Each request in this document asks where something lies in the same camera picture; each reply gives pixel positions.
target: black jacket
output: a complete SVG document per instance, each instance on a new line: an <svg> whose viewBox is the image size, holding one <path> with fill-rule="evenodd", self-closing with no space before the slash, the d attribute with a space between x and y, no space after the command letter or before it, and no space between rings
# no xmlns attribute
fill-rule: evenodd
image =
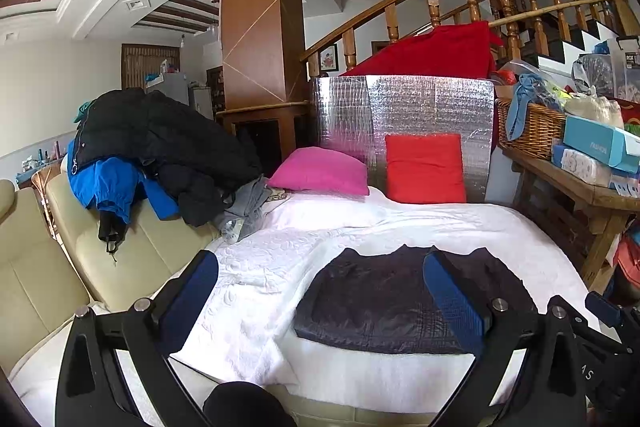
<svg viewBox="0 0 640 427"><path fill-rule="evenodd" d="M72 169L119 156L156 178L199 227L225 208L223 198L262 173L250 144L159 91L114 90L98 97L78 124Z"/></svg>
<svg viewBox="0 0 640 427"><path fill-rule="evenodd" d="M422 278L425 256L437 248L400 247L361 256L346 248L322 268L296 308L296 334L328 346L375 353L466 353ZM486 248L469 255L443 252L490 303L504 297L535 309L529 293Z"/></svg>

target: beige leather sofa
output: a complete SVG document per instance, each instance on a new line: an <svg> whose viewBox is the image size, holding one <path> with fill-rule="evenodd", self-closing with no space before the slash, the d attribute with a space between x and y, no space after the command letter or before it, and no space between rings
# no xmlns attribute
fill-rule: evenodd
<svg viewBox="0 0 640 427"><path fill-rule="evenodd" d="M15 363L89 302L32 188L0 180L0 366Z"/></svg>
<svg viewBox="0 0 640 427"><path fill-rule="evenodd" d="M74 196L66 173L47 184L47 198L62 242L76 270L97 300L111 311L156 292L199 250L219 236L211 225L197 229L182 219L160 221L147 200L132 209L132 225L114 258L98 239L98 214Z"/></svg>

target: wood-paneled column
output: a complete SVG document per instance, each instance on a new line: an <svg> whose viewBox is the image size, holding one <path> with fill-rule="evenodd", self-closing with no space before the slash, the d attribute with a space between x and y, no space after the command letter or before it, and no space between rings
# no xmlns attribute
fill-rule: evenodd
<svg viewBox="0 0 640 427"><path fill-rule="evenodd" d="M302 0L221 0L226 109L306 99Z"/></svg>

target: red pillow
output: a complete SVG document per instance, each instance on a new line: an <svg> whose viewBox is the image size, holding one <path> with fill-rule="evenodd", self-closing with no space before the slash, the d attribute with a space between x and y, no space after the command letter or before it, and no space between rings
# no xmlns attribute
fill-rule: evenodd
<svg viewBox="0 0 640 427"><path fill-rule="evenodd" d="M386 195L398 203L466 203L459 134L387 135Z"/></svg>

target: blue padding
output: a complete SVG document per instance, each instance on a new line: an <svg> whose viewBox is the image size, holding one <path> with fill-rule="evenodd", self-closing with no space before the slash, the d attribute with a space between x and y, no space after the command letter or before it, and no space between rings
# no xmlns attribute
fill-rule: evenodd
<svg viewBox="0 0 640 427"><path fill-rule="evenodd" d="M584 299L585 308L599 318L606 327L615 328L622 322L620 308L611 304L596 292L589 292Z"/></svg>
<svg viewBox="0 0 640 427"><path fill-rule="evenodd" d="M218 260L209 252L162 316L158 349L168 357L182 349L218 281Z"/></svg>
<svg viewBox="0 0 640 427"><path fill-rule="evenodd" d="M484 323L433 254L422 264L424 283L460 345L476 357L482 353Z"/></svg>

